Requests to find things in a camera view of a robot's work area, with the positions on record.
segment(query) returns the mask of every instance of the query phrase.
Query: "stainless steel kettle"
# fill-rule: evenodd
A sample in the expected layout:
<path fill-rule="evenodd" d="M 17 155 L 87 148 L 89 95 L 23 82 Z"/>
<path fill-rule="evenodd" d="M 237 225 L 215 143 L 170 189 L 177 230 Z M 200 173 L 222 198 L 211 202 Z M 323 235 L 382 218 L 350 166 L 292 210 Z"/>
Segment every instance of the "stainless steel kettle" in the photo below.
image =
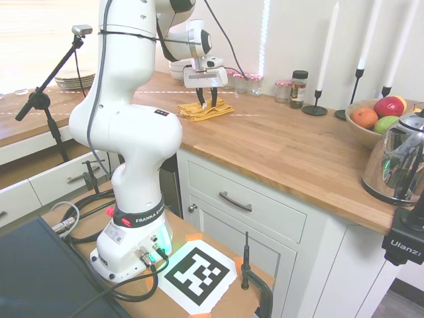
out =
<path fill-rule="evenodd" d="M 400 117 L 374 147 L 364 189 L 399 206 L 415 205 L 424 190 L 424 111 Z"/>

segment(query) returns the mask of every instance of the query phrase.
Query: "cabinet drawer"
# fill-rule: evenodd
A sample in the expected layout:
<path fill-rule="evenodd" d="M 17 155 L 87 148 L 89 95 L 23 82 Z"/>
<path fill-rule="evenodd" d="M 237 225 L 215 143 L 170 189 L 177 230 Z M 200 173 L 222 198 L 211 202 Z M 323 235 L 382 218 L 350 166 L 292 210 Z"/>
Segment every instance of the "cabinet drawer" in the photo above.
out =
<path fill-rule="evenodd" d="M 197 209 L 191 214 L 194 225 L 240 256 L 243 255 L 245 232 L 249 232 L 250 263 L 275 278 L 272 288 L 274 294 L 272 318 L 280 318 L 286 301 L 296 252 L 194 195 L 190 196 L 190 204 L 197 206 Z"/>
<path fill-rule="evenodd" d="M 41 207 L 28 180 L 0 190 L 0 227 Z"/>
<path fill-rule="evenodd" d="M 232 217 L 259 229 L 274 231 L 299 243 L 306 215 L 211 170 L 188 162 L 189 186 L 226 205 Z"/>
<path fill-rule="evenodd" d="M 107 167 L 106 152 L 97 151 L 97 154 L 101 160 L 105 160 L 104 164 Z M 94 155 L 91 152 L 29 178 L 41 204 L 46 205 L 85 186 L 84 178 L 80 176 L 82 176 L 84 172 L 87 172 L 87 165 L 83 164 L 83 162 L 87 160 L 95 161 Z M 94 170 L 96 178 L 105 175 L 105 172 L 100 168 L 98 163 L 91 164 L 91 167 Z"/>

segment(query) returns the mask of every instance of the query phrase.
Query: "fruit bowl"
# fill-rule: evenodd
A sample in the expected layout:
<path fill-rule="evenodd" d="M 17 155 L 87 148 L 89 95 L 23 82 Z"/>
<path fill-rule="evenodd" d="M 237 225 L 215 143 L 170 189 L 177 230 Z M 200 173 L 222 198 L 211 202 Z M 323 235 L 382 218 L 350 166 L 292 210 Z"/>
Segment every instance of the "fruit bowl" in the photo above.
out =
<path fill-rule="evenodd" d="M 350 117 L 352 114 L 360 108 L 374 108 L 374 105 L 377 103 L 379 98 L 373 98 L 373 99 L 365 99 L 364 101 L 358 101 L 356 103 L 353 103 L 352 105 L 349 105 L 346 108 L 346 121 L 347 125 L 349 126 L 350 131 L 352 132 L 354 138 L 357 142 L 363 144 L 368 149 L 372 150 L 373 147 L 376 145 L 376 143 L 379 141 L 379 139 L 382 137 L 381 134 L 378 134 L 374 131 L 369 131 L 368 129 L 365 129 L 357 124 L 355 124 Z M 407 100 L 407 109 L 408 112 L 410 109 L 413 109 L 413 106 L 415 104 L 415 107 L 422 109 L 423 103 L 417 102 L 417 101 L 411 101 Z"/>

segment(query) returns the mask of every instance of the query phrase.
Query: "orange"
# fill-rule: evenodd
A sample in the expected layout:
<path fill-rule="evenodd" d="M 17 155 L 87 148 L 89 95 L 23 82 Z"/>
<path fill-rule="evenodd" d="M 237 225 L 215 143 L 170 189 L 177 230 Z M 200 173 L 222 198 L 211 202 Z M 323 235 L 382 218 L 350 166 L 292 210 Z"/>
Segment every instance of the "orange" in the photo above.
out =
<path fill-rule="evenodd" d="M 377 123 L 378 116 L 373 109 L 364 107 L 356 110 L 352 116 L 350 116 L 350 119 L 358 126 L 365 129 L 371 129 Z"/>

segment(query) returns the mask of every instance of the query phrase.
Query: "yellow cloth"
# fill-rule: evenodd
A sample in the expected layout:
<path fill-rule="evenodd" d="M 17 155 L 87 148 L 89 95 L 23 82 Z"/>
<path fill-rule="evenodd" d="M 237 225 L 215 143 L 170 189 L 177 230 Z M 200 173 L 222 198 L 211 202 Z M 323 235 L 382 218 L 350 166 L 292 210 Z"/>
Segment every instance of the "yellow cloth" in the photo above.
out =
<path fill-rule="evenodd" d="M 200 102 L 178 105 L 178 111 L 191 121 L 204 121 L 205 119 L 232 113 L 233 108 L 218 97 L 217 105 L 212 107 L 212 99 L 206 101 L 206 109 L 202 110 Z"/>

